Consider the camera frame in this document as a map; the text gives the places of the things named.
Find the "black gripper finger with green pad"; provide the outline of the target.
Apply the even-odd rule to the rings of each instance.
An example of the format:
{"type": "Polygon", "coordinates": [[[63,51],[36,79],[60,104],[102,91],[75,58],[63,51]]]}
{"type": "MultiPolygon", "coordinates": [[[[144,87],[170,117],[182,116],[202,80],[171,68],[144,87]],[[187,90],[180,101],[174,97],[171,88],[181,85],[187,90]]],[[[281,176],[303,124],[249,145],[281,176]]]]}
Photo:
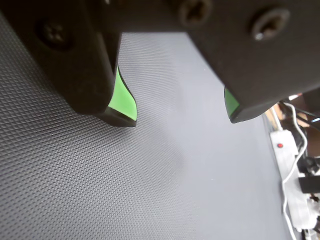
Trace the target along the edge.
{"type": "Polygon", "coordinates": [[[121,76],[120,33],[103,0],[3,0],[0,11],[56,91],[80,115],[135,127],[137,104],[121,76]]]}
{"type": "Polygon", "coordinates": [[[179,20],[235,98],[232,123],[320,86],[317,0],[182,0],[179,20]]]}

